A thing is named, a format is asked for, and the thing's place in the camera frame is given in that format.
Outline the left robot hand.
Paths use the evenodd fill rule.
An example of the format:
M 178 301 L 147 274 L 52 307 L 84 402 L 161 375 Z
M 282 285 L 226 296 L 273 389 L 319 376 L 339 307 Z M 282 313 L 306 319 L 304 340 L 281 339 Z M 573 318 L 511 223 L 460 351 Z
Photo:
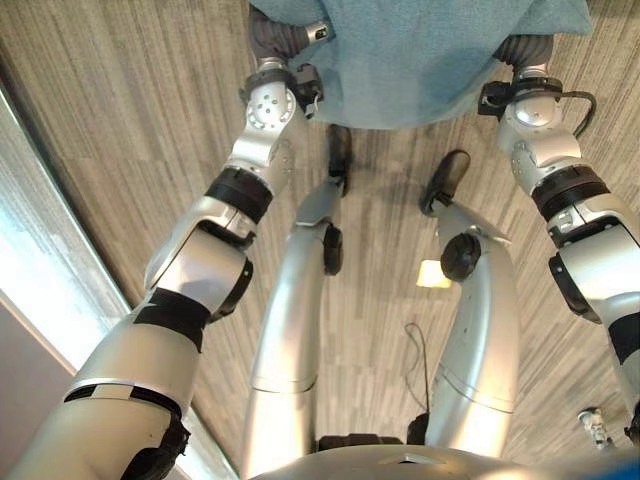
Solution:
M 272 20 L 253 5 L 249 8 L 248 26 L 250 47 L 257 59 L 288 61 L 306 48 L 328 40 L 332 33 L 327 19 L 298 26 Z

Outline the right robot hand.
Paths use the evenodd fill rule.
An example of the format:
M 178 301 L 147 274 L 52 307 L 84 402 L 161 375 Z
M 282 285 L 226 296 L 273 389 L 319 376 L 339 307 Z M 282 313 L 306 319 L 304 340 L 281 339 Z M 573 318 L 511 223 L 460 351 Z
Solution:
M 552 56 L 553 45 L 552 35 L 510 35 L 501 42 L 493 58 L 520 70 L 546 64 Z

